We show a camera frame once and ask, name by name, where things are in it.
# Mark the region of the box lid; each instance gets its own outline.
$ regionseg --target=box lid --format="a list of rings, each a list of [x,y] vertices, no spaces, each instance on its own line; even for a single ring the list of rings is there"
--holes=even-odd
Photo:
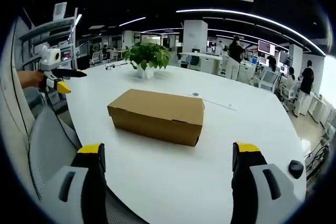
[[[108,108],[203,125],[203,100],[194,97],[130,89],[108,105]]]

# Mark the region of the white round table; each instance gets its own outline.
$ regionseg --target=white round table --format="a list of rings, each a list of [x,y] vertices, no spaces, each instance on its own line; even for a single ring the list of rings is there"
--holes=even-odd
[[[105,143],[106,181],[133,212],[153,224],[230,223],[232,154],[235,141],[257,145],[304,200],[306,173],[288,173],[292,159],[304,164],[294,126],[275,95],[213,74],[168,66],[154,78],[136,77],[130,65],[85,70],[67,80],[67,102],[83,145]],[[107,105],[129,89],[203,98],[204,122],[195,147],[116,129]]]

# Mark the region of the potted plant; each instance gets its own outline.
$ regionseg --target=potted plant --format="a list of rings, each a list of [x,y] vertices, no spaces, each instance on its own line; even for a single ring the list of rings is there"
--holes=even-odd
[[[166,48],[157,44],[135,44],[123,54],[125,60],[130,60],[131,65],[138,71],[138,76],[148,79],[154,76],[154,69],[164,69],[169,63],[170,55]]]

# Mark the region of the green plant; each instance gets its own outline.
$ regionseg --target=green plant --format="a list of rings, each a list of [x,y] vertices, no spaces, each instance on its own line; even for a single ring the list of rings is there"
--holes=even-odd
[[[125,60],[130,60],[134,69],[139,65],[143,70],[146,69],[147,63],[153,68],[166,68],[169,63],[170,55],[166,48],[157,44],[136,43],[131,49],[126,50],[123,54]]]

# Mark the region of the white shelving unit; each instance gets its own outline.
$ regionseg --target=white shelving unit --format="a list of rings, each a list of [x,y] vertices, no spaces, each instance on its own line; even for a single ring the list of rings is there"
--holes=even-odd
[[[75,9],[75,15],[73,17],[53,20],[48,23],[44,23],[40,26],[34,27],[29,30],[26,34],[20,37],[22,42],[22,47],[24,43],[29,44],[30,48],[30,57],[35,55],[34,48],[40,44],[45,42],[55,42],[60,41],[62,39],[67,40],[69,38],[66,45],[62,45],[60,50],[70,50],[71,52],[71,61],[72,67],[77,69],[77,59],[75,55],[75,46],[76,46],[76,27],[75,21],[77,18],[77,8]],[[52,32],[51,35],[42,36],[43,34]]]

